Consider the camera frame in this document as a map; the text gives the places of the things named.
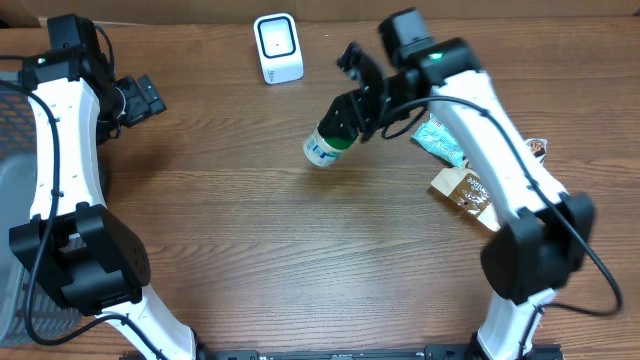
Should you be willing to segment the teal snack packet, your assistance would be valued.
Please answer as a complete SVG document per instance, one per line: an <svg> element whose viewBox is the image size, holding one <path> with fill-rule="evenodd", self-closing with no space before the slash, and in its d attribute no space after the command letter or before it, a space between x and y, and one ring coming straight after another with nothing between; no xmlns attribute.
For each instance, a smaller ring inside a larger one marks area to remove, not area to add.
<svg viewBox="0 0 640 360"><path fill-rule="evenodd" d="M413 133L412 139L432 155L448 162L453 167L462 167L465 153L449 132L433 114Z"/></svg>

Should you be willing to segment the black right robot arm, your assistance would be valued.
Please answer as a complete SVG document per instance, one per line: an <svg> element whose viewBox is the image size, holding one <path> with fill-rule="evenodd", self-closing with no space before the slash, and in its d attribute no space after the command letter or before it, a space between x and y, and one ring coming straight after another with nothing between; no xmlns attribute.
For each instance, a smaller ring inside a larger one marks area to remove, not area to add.
<svg viewBox="0 0 640 360"><path fill-rule="evenodd" d="M433 113L469 158L498 218L498 231L481 253L494 292L489 312L458 353L467 359L559 358L557 346L537 345L533 337L588 254L591 199L569 194L536 160L464 40L436 41L413 8L391 15L378 31L395 74L387 76L350 44L337 64L358 87L334 99L307 156L328 165L416 108Z"/></svg>

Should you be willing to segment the beige brown bag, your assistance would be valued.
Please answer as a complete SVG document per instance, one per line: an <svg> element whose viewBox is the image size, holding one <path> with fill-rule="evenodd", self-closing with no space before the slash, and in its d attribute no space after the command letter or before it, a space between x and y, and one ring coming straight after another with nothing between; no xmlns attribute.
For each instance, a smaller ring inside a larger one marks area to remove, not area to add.
<svg viewBox="0 0 640 360"><path fill-rule="evenodd" d="M443 169L431 181L431 187L489 230L499 230L500 224L489 193L472 169L469 160L464 160L461 167Z"/></svg>

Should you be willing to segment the green lid white jar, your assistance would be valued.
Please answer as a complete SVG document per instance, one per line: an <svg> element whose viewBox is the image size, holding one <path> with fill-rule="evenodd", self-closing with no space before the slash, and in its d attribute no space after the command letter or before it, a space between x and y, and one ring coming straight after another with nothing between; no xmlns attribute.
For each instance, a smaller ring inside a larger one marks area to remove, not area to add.
<svg viewBox="0 0 640 360"><path fill-rule="evenodd" d="M315 129L305 140L303 153L313 165L328 167L335 163L353 143L353 140L323 137L319 130Z"/></svg>

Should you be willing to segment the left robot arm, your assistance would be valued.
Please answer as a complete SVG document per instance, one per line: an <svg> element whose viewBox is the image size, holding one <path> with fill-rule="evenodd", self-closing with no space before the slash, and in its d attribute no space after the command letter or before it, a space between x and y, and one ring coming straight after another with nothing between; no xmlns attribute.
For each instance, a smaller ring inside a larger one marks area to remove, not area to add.
<svg viewBox="0 0 640 360"><path fill-rule="evenodd" d="M29 273L23 323L31 341L57 346L72 333L46 334L38 291L63 310L109 324L142 359L204 359L197 334L151 284L141 239L107 207L98 147L162 113L148 77L118 77L112 44L91 20L50 18L51 47L22 57L9 89L25 95L36 125L37 180L29 219L9 231L9 247Z"/></svg>

